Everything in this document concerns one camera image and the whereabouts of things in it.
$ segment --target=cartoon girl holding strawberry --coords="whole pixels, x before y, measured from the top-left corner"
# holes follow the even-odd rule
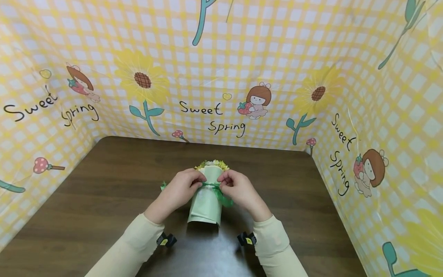
[[[95,103],[100,102],[100,96],[93,92],[94,86],[88,77],[86,77],[86,75],[80,71],[80,68],[76,65],[72,66],[68,63],[66,63],[66,68],[72,77],[72,79],[68,79],[69,87],[72,88],[72,90],[76,93],[85,95]]]
[[[363,155],[358,155],[354,163],[355,188],[358,193],[365,197],[372,196],[371,187],[377,187],[385,178],[385,167],[389,165],[389,160],[385,158],[384,150],[378,152],[369,149]]]
[[[240,114],[248,116],[250,119],[258,119],[264,117],[268,112],[265,109],[271,102],[271,85],[261,82],[259,86],[255,86],[249,90],[246,102],[240,103],[237,110]]]

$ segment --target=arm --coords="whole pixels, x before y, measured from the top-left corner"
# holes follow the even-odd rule
[[[156,241],[163,229],[163,224],[153,223],[144,214],[138,215],[86,277],[135,276],[157,248]]]
[[[289,245],[289,238],[281,221],[275,216],[254,222],[257,238],[255,252],[268,277],[307,277],[299,259]]]
[[[205,181],[206,177],[193,168],[177,173],[85,277],[134,277],[156,250],[164,229],[162,222],[186,204]]]
[[[220,189],[246,209],[254,220],[257,239],[255,252],[268,277],[307,277],[306,271],[289,245],[282,223],[272,215],[249,179],[234,170],[225,171],[218,180]]]

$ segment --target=sunflower center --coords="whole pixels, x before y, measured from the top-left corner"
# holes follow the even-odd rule
[[[312,100],[318,101],[318,100],[322,99],[325,92],[326,92],[326,88],[324,86],[319,86],[318,88],[316,88],[314,90],[314,92],[312,92],[312,95],[311,95]]]
[[[134,80],[144,89],[151,87],[151,79],[144,73],[137,72],[134,74]]]

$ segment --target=hand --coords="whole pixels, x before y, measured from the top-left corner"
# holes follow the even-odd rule
[[[146,209],[145,217],[153,223],[160,224],[173,211],[188,203],[205,181],[206,177],[203,173],[193,168],[178,172]]]
[[[246,209],[255,222],[263,222],[272,217],[268,206],[245,175],[230,169],[223,172],[217,181],[220,182],[220,190]]]

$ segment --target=light green wrapping paper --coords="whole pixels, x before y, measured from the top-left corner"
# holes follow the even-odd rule
[[[206,177],[207,183],[218,183],[217,178],[223,170],[215,165],[207,165],[199,171]],[[220,226],[222,204],[213,191],[213,186],[201,187],[192,198],[188,222],[200,221]]]

